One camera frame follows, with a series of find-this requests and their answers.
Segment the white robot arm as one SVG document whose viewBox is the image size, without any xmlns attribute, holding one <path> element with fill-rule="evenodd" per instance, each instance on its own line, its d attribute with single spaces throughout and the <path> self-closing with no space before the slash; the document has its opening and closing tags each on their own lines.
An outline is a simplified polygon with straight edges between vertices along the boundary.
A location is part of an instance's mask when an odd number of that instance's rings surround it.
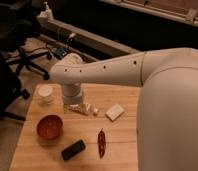
<svg viewBox="0 0 198 171">
<path fill-rule="evenodd" d="M 198 171 L 197 49 L 152 50 L 92 63 L 70 53 L 50 74 L 67 104 L 83 101 L 83 83 L 139 87 L 139 171 Z"/>
</svg>

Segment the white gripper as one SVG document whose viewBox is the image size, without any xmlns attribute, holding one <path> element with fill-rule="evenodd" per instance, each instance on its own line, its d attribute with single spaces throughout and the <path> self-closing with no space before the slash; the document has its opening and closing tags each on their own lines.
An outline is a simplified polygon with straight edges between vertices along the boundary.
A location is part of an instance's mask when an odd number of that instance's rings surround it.
<svg viewBox="0 0 198 171">
<path fill-rule="evenodd" d="M 62 98 L 65 104 L 80 104 L 83 102 L 83 97 L 84 94 L 80 83 L 62 85 Z"/>
</svg>

